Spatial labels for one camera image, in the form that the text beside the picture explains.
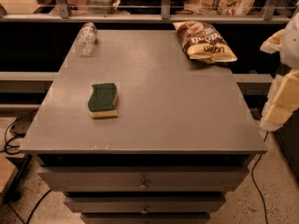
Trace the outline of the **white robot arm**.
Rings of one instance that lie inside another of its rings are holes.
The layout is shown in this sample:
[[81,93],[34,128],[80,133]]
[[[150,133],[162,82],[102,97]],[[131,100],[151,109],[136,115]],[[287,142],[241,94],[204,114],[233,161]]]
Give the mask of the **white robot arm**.
[[263,107],[260,126],[274,132],[299,108],[299,14],[265,40],[260,50],[270,54],[278,51],[280,61],[291,68],[288,74],[275,76]]

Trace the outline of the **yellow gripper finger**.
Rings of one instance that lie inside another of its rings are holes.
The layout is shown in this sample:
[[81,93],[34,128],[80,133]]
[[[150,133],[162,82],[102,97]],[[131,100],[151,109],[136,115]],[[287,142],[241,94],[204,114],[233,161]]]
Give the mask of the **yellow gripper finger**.
[[273,54],[277,51],[280,51],[280,41],[283,36],[283,33],[284,30],[281,29],[273,35],[271,35],[262,43],[260,50],[269,54]]
[[285,76],[276,75],[267,94],[263,107],[260,127],[275,132],[299,108],[299,71],[291,71]]

